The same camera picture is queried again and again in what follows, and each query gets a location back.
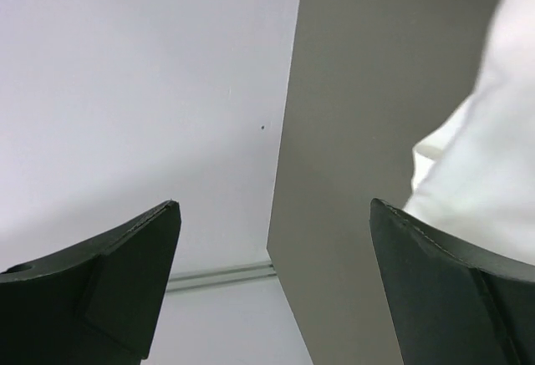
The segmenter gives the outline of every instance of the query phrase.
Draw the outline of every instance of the white fabric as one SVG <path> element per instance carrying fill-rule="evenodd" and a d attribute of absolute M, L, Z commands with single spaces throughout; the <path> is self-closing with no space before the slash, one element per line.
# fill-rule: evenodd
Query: white fabric
<path fill-rule="evenodd" d="M 414 148 L 405 210 L 535 265 L 535 0 L 502 0 L 470 97 Z"/>

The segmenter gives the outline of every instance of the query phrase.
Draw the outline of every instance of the gray surface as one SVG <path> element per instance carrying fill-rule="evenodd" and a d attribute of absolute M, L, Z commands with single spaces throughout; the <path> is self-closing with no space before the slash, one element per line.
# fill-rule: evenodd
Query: gray surface
<path fill-rule="evenodd" d="M 315 365 L 401 363 L 369 201 L 403 205 L 496 1 L 301 0 L 268 249 Z"/>

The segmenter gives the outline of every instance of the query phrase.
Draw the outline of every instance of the white panel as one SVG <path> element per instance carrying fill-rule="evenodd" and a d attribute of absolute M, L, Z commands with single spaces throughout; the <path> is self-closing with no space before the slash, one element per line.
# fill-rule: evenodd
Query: white panel
<path fill-rule="evenodd" d="M 265 251 L 298 0 L 0 0 L 0 268 L 173 198 L 176 271 Z"/>
<path fill-rule="evenodd" d="M 166 296 L 147 365 L 312 365 L 278 279 Z"/>

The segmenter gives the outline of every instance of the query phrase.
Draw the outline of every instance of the white cloth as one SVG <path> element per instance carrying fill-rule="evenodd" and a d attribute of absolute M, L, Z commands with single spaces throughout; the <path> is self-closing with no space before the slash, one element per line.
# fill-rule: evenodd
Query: white cloth
<path fill-rule="evenodd" d="M 408 213 L 535 265 L 535 0 L 502 0 L 472 95 L 414 157 Z"/>

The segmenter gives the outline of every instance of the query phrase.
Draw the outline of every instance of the gray strip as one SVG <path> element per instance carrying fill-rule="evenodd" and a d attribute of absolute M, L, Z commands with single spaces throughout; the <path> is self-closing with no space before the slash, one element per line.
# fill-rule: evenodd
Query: gray strip
<path fill-rule="evenodd" d="M 262 280 L 276 275 L 277 273 L 270 261 L 222 268 L 215 271 L 178 273 L 171 275 L 167 283 L 166 293 L 226 286 L 245 281 Z"/>

